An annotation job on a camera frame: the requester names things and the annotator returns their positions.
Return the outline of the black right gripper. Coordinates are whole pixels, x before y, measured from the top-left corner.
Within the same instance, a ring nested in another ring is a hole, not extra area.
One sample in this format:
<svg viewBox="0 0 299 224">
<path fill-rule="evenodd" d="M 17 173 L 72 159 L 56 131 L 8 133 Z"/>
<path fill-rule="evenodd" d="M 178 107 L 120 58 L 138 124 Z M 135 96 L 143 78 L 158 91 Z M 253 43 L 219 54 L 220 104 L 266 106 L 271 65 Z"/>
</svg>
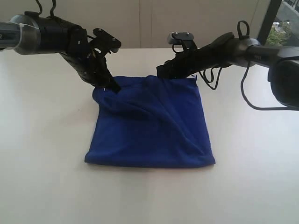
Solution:
<svg viewBox="0 0 299 224">
<path fill-rule="evenodd" d="M 211 43 L 199 49 L 194 43 L 190 48 L 185 43 L 180 45 L 182 51 L 175 52 L 172 60 L 156 67 L 158 78 L 182 79 L 224 63 L 224 44 Z"/>
</svg>

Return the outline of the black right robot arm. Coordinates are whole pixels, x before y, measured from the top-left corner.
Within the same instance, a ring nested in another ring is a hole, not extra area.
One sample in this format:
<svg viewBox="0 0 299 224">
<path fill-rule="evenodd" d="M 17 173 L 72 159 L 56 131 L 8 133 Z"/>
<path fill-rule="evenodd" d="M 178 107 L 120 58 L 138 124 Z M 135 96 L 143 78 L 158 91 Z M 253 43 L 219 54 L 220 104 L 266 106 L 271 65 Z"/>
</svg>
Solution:
<svg viewBox="0 0 299 224">
<path fill-rule="evenodd" d="M 282 107 L 257 107 L 249 102 L 244 92 L 244 79 L 240 89 L 245 102 L 259 111 L 298 111 L 299 109 L 299 48 L 262 46 L 258 40 L 248 35 L 235 37 L 225 33 L 212 43 L 197 48 L 194 36 L 188 32 L 172 32 L 167 41 L 173 47 L 183 50 L 175 57 L 157 66 L 157 76 L 165 79 L 182 79 L 199 73 L 206 84 L 207 69 L 223 69 L 231 65 L 249 69 L 257 64 L 269 69 L 268 82 L 275 99 Z"/>
</svg>

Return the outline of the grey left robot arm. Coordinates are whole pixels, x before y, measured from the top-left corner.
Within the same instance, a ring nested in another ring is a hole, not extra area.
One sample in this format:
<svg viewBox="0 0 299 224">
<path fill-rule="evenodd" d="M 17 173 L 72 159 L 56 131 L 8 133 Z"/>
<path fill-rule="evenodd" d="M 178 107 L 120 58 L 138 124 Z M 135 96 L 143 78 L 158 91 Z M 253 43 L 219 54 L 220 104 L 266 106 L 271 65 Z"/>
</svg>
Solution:
<svg viewBox="0 0 299 224">
<path fill-rule="evenodd" d="M 0 24 L 0 49 L 20 55 L 60 54 L 80 78 L 94 87 L 115 93 L 120 86 L 107 68 L 106 54 L 116 53 L 121 42 L 101 28 L 89 36 L 80 25 L 56 16 L 40 17 L 26 11 Z"/>
</svg>

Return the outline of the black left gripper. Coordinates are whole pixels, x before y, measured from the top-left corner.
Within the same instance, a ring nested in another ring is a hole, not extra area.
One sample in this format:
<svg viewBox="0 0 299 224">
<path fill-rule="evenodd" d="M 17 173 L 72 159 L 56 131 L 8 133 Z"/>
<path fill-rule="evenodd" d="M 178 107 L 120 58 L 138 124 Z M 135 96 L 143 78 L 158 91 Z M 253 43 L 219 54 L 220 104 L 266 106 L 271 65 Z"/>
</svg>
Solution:
<svg viewBox="0 0 299 224">
<path fill-rule="evenodd" d="M 83 28 L 74 28 L 69 33 L 69 41 L 62 58 L 79 74 L 80 78 L 92 86 L 106 86 L 118 93 L 121 87 L 107 69 L 105 55 L 111 51 L 107 41 L 99 36 L 92 37 Z"/>
</svg>

